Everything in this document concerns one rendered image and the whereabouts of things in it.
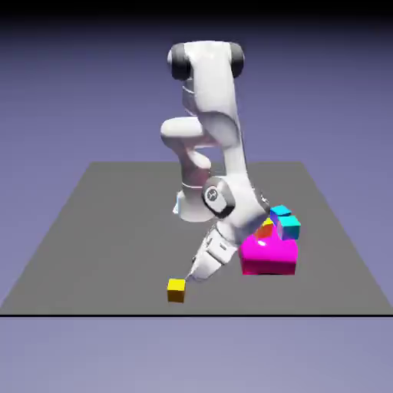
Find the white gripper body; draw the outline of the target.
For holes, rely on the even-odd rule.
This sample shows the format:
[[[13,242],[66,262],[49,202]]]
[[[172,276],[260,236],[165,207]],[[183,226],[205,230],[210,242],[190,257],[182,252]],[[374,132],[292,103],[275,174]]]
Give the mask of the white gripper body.
[[[227,265],[243,241],[239,228],[223,221],[214,223],[196,251],[185,280],[205,281]]]

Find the small yellow cube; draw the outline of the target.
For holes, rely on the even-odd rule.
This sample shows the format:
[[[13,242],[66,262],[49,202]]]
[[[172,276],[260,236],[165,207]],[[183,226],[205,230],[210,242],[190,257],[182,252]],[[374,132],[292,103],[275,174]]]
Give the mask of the small yellow cube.
[[[268,238],[272,235],[274,229],[274,222],[268,217],[260,228],[255,232],[255,237],[257,239]]]
[[[169,279],[167,283],[167,301],[182,303],[185,299],[186,280]]]

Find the small cyan cube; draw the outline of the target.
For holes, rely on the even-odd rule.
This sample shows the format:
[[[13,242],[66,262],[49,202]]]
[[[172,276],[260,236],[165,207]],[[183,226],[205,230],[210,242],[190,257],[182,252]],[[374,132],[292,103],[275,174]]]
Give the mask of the small cyan cube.
[[[273,206],[270,208],[270,219],[275,224],[277,224],[280,217],[291,216],[291,215],[292,215],[292,211],[284,205]]]
[[[301,223],[296,216],[280,216],[277,222],[277,233],[281,240],[297,240]]]

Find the large magenta box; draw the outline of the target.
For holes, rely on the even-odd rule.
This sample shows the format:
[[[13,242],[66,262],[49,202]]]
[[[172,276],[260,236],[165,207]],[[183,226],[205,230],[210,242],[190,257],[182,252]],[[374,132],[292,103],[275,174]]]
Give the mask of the large magenta box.
[[[239,248],[243,275],[294,275],[298,252],[297,242],[281,240],[276,230],[263,239],[251,235]]]

